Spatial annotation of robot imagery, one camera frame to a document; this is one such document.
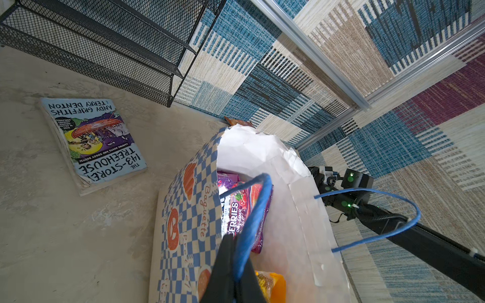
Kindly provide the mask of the purple grape candy bag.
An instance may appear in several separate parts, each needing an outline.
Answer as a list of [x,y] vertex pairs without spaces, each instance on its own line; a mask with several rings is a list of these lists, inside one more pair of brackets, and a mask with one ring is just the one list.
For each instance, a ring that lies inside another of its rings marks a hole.
[[227,191],[237,186],[240,182],[238,174],[227,173],[227,172],[217,172],[217,185],[221,191]]

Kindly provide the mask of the purple snack packet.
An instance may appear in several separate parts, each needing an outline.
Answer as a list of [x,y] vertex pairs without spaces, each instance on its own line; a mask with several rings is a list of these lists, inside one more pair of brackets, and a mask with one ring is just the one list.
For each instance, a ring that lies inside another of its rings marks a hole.
[[[248,217],[256,206],[261,190],[261,184],[254,184],[248,189],[243,189],[241,191],[232,193],[230,196],[226,196],[224,200],[221,201],[221,232],[223,236],[226,234],[237,236],[242,231]],[[272,195],[273,191],[271,191],[270,198],[267,199],[265,213],[260,222],[258,232],[256,233],[255,241],[252,246],[251,251],[255,254],[260,254],[263,249],[263,228],[269,212]]]

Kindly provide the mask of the yellow mango candy bag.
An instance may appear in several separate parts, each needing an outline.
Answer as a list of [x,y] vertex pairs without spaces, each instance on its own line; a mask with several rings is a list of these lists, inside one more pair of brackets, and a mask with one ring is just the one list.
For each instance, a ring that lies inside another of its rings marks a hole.
[[261,292],[267,303],[286,303],[286,281],[283,275],[255,271]]

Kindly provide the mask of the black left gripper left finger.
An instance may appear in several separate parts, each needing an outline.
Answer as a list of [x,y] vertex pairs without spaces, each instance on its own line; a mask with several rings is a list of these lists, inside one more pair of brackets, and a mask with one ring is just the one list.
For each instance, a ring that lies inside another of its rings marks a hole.
[[219,247],[206,291],[200,299],[201,303],[235,302],[234,251],[234,238],[226,234]]

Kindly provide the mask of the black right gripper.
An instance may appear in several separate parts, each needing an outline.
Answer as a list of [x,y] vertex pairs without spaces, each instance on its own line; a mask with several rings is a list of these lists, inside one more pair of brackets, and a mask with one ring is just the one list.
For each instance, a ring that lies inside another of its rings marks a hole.
[[323,174],[320,173],[319,167],[308,167],[315,184],[319,190],[319,193],[326,193],[332,190],[332,186],[328,184],[328,179],[324,177]]

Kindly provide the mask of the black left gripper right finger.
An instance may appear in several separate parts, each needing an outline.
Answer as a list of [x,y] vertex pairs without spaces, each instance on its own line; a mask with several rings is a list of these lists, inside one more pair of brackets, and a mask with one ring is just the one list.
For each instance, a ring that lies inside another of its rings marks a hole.
[[251,261],[247,261],[241,280],[236,283],[237,303],[266,303]]

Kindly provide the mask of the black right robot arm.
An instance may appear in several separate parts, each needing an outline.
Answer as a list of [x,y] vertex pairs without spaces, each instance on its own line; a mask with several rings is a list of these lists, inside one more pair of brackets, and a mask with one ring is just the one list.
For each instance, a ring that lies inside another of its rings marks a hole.
[[484,299],[484,256],[420,224],[422,213],[417,204],[402,196],[387,194],[415,209],[415,217],[408,218],[369,203],[371,194],[379,191],[373,189],[374,179],[368,174],[347,169],[340,175],[332,167],[310,167],[309,172],[319,191],[316,199],[340,211],[348,220],[360,221],[375,233],[373,237],[338,247],[337,252],[387,239]]

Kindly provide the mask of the blue checkered paper bag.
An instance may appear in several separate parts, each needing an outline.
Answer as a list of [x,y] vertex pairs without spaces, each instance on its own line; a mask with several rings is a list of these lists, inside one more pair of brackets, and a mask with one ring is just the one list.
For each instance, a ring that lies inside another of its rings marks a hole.
[[221,129],[159,193],[150,302],[350,302],[313,176],[278,137]]

